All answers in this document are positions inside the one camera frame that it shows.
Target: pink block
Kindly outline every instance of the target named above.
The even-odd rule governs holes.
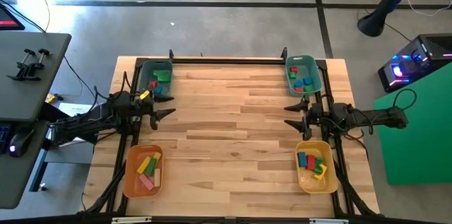
[[[140,178],[140,181],[148,188],[149,190],[154,188],[154,184],[144,175],[141,174],[138,178]]]

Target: yellow basket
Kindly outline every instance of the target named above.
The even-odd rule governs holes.
[[[322,164],[327,167],[322,180],[314,177],[316,173],[298,165],[298,152],[322,158]],[[295,162],[297,165],[298,185],[311,194],[332,193],[338,189],[338,179],[334,168],[333,154],[328,143],[323,141],[303,141],[295,149]]]

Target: black floor lamp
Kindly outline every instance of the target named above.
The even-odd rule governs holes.
[[[402,0],[381,0],[378,7],[358,20],[358,29],[370,37],[378,37],[384,28],[386,16],[392,12]]]

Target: wooden table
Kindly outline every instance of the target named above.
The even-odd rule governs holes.
[[[133,75],[136,58],[118,58],[112,93],[120,89],[124,71]],[[326,62],[335,101],[354,104],[345,61]],[[175,100],[157,107],[177,111],[157,131],[144,117],[138,142],[157,144],[165,153],[162,191],[152,199],[129,200],[128,216],[334,216],[330,194],[311,195],[298,186],[294,151],[301,136],[283,120],[301,114],[283,109],[299,102],[289,96],[284,66],[175,64],[173,74]],[[112,178],[119,137],[95,147],[85,187],[87,207]],[[321,140],[319,129],[313,128],[311,140]],[[344,139],[343,151],[350,183],[379,212],[364,149]],[[123,186],[121,181],[114,209]],[[338,191],[345,210],[341,186]]]

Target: concrete floor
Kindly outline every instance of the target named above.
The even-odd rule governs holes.
[[[315,3],[315,0],[97,0],[97,1],[245,1]],[[323,0],[328,4],[377,4],[379,0]],[[447,4],[448,0],[412,0],[414,4]],[[17,9],[42,27],[47,12],[42,0],[19,0]],[[51,6],[50,32],[73,36],[66,56],[89,86],[109,90],[119,55],[176,55],[278,57],[284,46],[290,55],[325,57],[315,8],[176,8]],[[360,109],[370,109],[384,94],[376,70],[406,45],[390,28],[371,38],[356,28],[356,10],[326,9],[331,48],[335,58],[347,61]],[[449,33],[452,11],[426,17],[411,10],[397,10],[387,23],[414,38],[420,33]],[[26,30],[36,31],[26,25]],[[63,64],[53,93],[69,94],[67,102],[90,104],[92,96],[79,93],[76,77]],[[452,184],[389,186],[378,136],[365,137],[381,212],[394,218],[452,220]],[[49,191],[25,193],[20,206],[0,211],[0,219],[75,213],[88,174],[87,165],[52,164],[44,175]]]

